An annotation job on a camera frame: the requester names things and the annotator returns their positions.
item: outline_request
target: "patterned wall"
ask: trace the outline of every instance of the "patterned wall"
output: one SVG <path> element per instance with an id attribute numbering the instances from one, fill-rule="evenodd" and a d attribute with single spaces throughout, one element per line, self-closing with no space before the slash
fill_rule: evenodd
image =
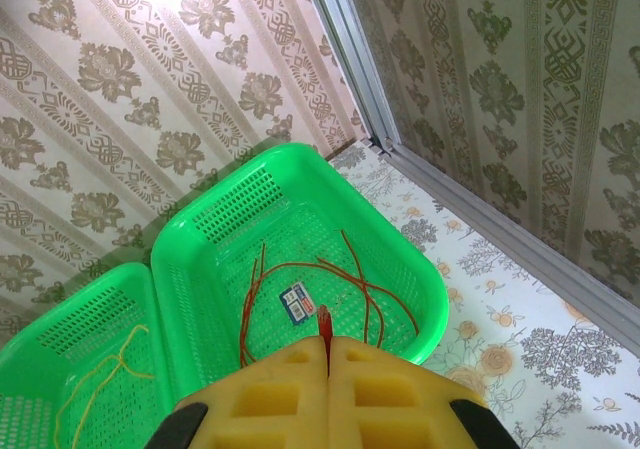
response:
<path id="1" fill-rule="evenodd" d="M 362 136 L 311 0 L 0 0 L 0 76 L 0 345 L 264 147 Z"/>
<path id="2" fill-rule="evenodd" d="M 640 0 L 354 0 L 405 144 L 640 305 Z"/>

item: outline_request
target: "red wire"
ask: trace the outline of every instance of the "red wire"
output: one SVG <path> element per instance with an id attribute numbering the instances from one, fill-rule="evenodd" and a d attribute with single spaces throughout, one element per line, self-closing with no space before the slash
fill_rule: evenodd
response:
<path id="1" fill-rule="evenodd" d="M 281 264 L 277 264 L 276 266 L 272 267 L 271 269 L 268 269 L 267 271 L 264 270 L 264 266 L 265 266 L 265 257 L 266 257 L 266 244 L 262 244 L 262 252 L 261 252 L 261 256 L 260 256 L 260 274 L 258 276 L 258 278 L 255 278 L 255 271 L 256 271 L 256 267 L 258 265 L 258 259 L 256 259 L 254 261 L 253 264 L 253 270 L 251 272 L 251 285 L 249 286 L 249 290 L 247 291 L 247 295 L 245 296 L 245 301 L 244 301 L 244 305 L 242 308 L 242 324 L 241 324 L 241 328 L 240 328 L 240 341 L 239 341 L 239 345 L 240 345 L 240 365 L 241 367 L 245 367 L 247 365 L 247 360 L 245 356 L 248 356 L 252 362 L 255 362 L 256 359 L 251 355 L 247 344 L 246 344 L 246 340 L 247 340 L 247 336 L 249 333 L 249 321 L 251 319 L 251 310 L 253 308 L 256 296 L 258 295 L 258 292 L 262 286 L 262 282 L 271 274 L 273 274 L 275 271 L 285 268 L 285 267 L 309 267 L 309 268 L 316 268 L 316 269 L 323 269 L 327 272 L 330 272 L 332 274 L 334 274 L 337 277 L 340 277 L 343 280 L 346 280 L 347 282 L 355 285 L 356 287 L 358 287 L 358 289 L 360 289 L 360 291 L 362 291 L 364 298 L 365 298 L 365 324 L 364 324 L 364 341 L 368 342 L 368 327 L 369 327 L 369 316 L 370 316 L 370 306 L 373 305 L 374 309 L 376 310 L 376 312 L 378 313 L 378 318 L 380 319 L 380 333 L 378 335 L 378 342 L 377 342 L 377 347 L 380 347 L 382 345 L 382 339 L 384 336 L 384 316 L 382 314 L 382 311 L 380 310 L 380 306 L 378 305 L 378 303 L 371 297 L 371 295 L 369 294 L 368 289 L 373 289 L 376 291 L 380 291 L 383 292 L 384 294 L 387 294 L 388 296 L 392 297 L 397 303 L 398 305 L 400 305 L 400 307 L 402 307 L 402 309 L 404 310 L 404 312 L 407 314 L 407 316 L 409 317 L 409 319 L 411 320 L 411 323 L 413 324 L 413 327 L 416 331 L 416 335 L 419 333 L 419 329 L 418 329 L 418 324 L 415 320 L 415 318 L 413 317 L 413 314 L 411 314 L 411 311 L 407 308 L 407 306 L 395 295 L 393 294 L 391 291 L 389 291 L 388 289 L 385 289 L 383 287 L 377 286 L 375 284 L 372 284 L 368 281 L 366 281 L 364 279 L 364 273 L 362 271 L 362 266 L 360 265 L 360 261 L 358 259 L 358 256 L 356 255 L 353 246 L 351 245 L 351 243 L 349 242 L 349 240 L 347 239 L 347 235 L 344 232 L 344 230 L 340 231 L 342 234 L 342 237 L 347 245 L 347 247 L 349 248 L 349 251 L 351 252 L 351 255 L 353 256 L 353 260 L 355 262 L 356 268 L 358 270 L 358 275 L 359 277 L 355 277 L 351 274 L 349 274 L 347 271 L 345 271 L 344 269 L 342 269 L 341 267 L 336 266 L 335 264 L 330 263 L 329 261 L 322 259 L 320 257 L 318 257 L 318 262 L 320 262 L 320 264 L 316 264 L 316 263 L 312 263 L 312 262 L 283 262 Z"/>
<path id="2" fill-rule="evenodd" d="M 324 348 L 327 353 L 327 373 L 331 367 L 331 339 L 333 338 L 333 324 L 331 314 L 327 306 L 322 304 L 318 308 L 318 332 L 324 339 Z"/>

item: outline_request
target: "yellow foam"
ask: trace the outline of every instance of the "yellow foam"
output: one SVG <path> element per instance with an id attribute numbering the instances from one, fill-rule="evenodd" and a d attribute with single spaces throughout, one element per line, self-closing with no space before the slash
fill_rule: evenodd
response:
<path id="1" fill-rule="evenodd" d="M 309 337 L 181 401 L 209 406 L 191 449 L 475 449 L 449 407 L 485 406 L 448 379 L 336 337 Z"/>

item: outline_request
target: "yellow string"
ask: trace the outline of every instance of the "yellow string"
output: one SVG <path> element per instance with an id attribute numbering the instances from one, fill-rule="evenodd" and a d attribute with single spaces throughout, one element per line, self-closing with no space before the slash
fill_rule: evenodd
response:
<path id="1" fill-rule="evenodd" d="M 80 423 L 78 424 L 78 428 L 76 429 L 76 432 L 75 432 L 75 434 L 73 436 L 73 443 L 71 445 L 71 449 L 76 449 L 76 447 L 78 445 L 78 439 L 80 438 L 80 432 L 82 431 L 82 427 L 84 426 L 85 422 L 87 421 L 87 418 L 89 417 L 89 411 L 91 410 L 91 406 L 93 406 L 93 403 L 95 402 L 96 397 L 98 397 L 98 393 L 111 381 L 111 379 L 113 379 L 113 377 L 116 375 L 116 373 L 118 372 L 118 370 L 120 370 L 121 367 L 124 367 L 125 370 L 129 374 L 134 376 L 134 377 L 142 377 L 142 378 L 145 378 L 145 379 L 153 379 L 153 377 L 154 377 L 153 374 L 146 374 L 144 372 L 134 371 L 133 369 L 131 369 L 129 367 L 129 365 L 126 362 L 124 362 L 124 351 L 127 348 L 127 346 L 131 343 L 131 340 L 133 339 L 133 336 L 139 330 L 143 330 L 143 331 L 145 331 L 147 333 L 149 332 L 149 328 L 147 326 L 144 326 L 142 324 L 138 324 L 136 327 L 134 327 L 131 330 L 131 332 L 129 333 L 129 336 L 127 337 L 127 340 L 124 341 L 124 344 L 120 348 L 120 351 L 118 352 L 117 355 L 116 354 L 111 354 L 111 355 L 105 357 L 102 361 L 100 361 L 100 363 L 92 371 L 90 371 L 87 374 L 85 374 L 85 376 L 82 379 L 80 379 L 78 384 L 76 384 L 76 387 L 71 392 L 71 396 L 69 396 L 69 399 L 67 399 L 67 401 L 62 405 L 62 407 L 60 408 L 60 410 L 56 414 L 56 427 L 55 427 L 55 430 L 53 432 L 53 444 L 56 447 L 56 449 L 60 449 L 60 442 L 58 441 L 58 437 L 59 437 L 59 434 L 60 434 L 60 417 L 62 416 L 62 413 L 69 406 L 69 404 L 71 404 L 71 402 L 75 399 L 75 397 L 78 394 L 78 391 L 80 390 L 80 387 L 82 387 L 82 385 L 85 382 L 87 382 L 91 377 L 93 377 L 95 374 L 100 372 L 100 369 L 102 369 L 102 367 L 107 362 L 109 362 L 110 360 L 115 359 L 116 361 L 118 361 L 118 364 L 113 368 L 113 370 L 107 376 L 107 378 L 104 381 L 102 381 L 98 385 L 98 387 L 96 387 L 96 389 L 93 391 L 93 394 L 91 394 L 91 398 L 89 399 L 89 402 L 87 403 L 87 407 L 85 407 L 85 409 L 84 409 L 84 413 L 82 414 L 82 417 L 80 418 Z"/>

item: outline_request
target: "plastic basket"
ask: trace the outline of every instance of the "plastic basket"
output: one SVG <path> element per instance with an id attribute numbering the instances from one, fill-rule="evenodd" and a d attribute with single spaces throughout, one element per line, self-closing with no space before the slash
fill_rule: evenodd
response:
<path id="1" fill-rule="evenodd" d="M 0 352 L 0 447 L 54 447 L 56 416 L 78 382 L 117 354 L 138 324 L 158 327 L 151 272 L 124 264 L 38 318 Z M 135 371 L 156 373 L 163 349 L 152 332 L 137 331 L 124 351 Z M 118 364 L 110 360 L 79 386 L 60 413 L 57 442 L 72 447 L 95 389 Z M 170 388 L 120 368 L 89 408 L 77 447 L 142 447 L 170 409 Z"/>
<path id="2" fill-rule="evenodd" d="M 239 369 L 239 331 L 254 260 L 266 244 L 269 268 L 322 257 L 357 275 L 345 230 L 365 278 L 395 293 L 420 326 L 389 296 L 375 293 L 385 319 L 382 348 L 422 363 L 444 332 L 448 301 L 434 266 L 309 146 L 286 144 L 245 164 L 177 214 L 160 233 L 152 272 L 177 395 L 184 397 Z M 329 308 L 336 335 L 362 340 L 362 292 L 336 276 L 286 268 L 256 298 L 247 346 L 260 359 L 317 333 L 315 317 L 294 325 L 280 295 L 301 281 Z M 379 320 L 372 311 L 369 342 Z"/>

